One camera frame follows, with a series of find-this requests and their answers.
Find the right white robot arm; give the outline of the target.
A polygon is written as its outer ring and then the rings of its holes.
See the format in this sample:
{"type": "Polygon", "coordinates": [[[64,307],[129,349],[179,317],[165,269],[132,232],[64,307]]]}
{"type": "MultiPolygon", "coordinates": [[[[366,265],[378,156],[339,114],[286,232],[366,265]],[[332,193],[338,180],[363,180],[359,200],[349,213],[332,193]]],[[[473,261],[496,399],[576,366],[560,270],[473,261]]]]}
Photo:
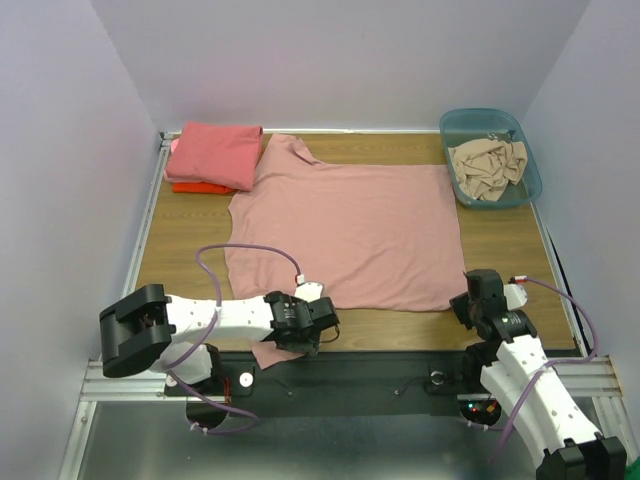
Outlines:
{"type": "Polygon", "coordinates": [[[560,365],[582,365],[595,356],[550,358],[524,313],[529,276],[504,282],[494,270],[466,272],[467,290],[451,299],[458,321],[480,340],[469,346],[460,378],[470,390],[485,389],[507,419],[499,440],[511,433],[524,441],[538,479],[622,479],[627,452],[605,436],[562,383],[560,365]]]}

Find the dusty pink t shirt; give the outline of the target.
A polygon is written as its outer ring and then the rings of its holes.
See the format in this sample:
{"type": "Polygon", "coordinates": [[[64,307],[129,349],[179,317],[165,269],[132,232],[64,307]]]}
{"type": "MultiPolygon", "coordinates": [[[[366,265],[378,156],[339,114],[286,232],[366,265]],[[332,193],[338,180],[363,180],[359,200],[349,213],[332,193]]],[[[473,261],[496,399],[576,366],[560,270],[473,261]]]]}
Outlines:
{"type": "Polygon", "coordinates": [[[302,271],[341,316],[339,350],[460,349],[449,308],[466,288],[456,201],[442,165],[330,164],[275,134],[253,189],[230,203],[238,298],[291,291],[302,271]]]}

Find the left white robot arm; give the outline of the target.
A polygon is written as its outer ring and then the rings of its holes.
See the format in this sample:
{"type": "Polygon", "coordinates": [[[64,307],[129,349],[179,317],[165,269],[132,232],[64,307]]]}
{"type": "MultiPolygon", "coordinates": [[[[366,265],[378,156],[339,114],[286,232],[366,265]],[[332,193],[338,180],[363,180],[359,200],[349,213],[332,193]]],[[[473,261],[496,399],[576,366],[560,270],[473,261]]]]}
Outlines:
{"type": "Polygon", "coordinates": [[[272,291],[243,300],[197,300],[146,285],[99,314],[102,372],[110,379],[144,371],[170,372],[199,393],[215,392],[223,371],[215,364],[217,339],[268,343],[277,351],[311,355],[321,334],[339,327],[332,300],[316,282],[293,295],[272,291]]]}

